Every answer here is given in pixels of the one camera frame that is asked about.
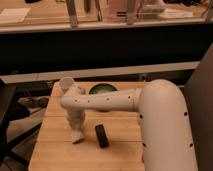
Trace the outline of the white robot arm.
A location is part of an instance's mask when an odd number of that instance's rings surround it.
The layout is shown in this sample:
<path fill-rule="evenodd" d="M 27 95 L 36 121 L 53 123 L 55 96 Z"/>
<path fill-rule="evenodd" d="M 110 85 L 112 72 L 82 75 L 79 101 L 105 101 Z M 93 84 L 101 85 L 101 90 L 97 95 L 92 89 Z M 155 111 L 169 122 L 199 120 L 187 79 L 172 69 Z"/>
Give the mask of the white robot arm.
<path fill-rule="evenodd" d="M 150 81 L 142 88 L 87 94 L 71 77 L 59 81 L 74 143 L 84 138 L 85 111 L 129 111 L 139 115 L 145 171 L 198 171 L 185 97 L 172 82 Z"/>

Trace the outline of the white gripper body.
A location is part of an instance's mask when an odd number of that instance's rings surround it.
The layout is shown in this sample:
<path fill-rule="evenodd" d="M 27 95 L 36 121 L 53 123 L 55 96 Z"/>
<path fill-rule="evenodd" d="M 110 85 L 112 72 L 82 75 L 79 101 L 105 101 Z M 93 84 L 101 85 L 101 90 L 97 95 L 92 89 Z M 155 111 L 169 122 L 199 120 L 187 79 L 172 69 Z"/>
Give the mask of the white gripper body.
<path fill-rule="evenodd" d="M 67 120 L 73 130 L 80 130 L 85 121 L 84 111 L 69 111 L 67 113 Z"/>

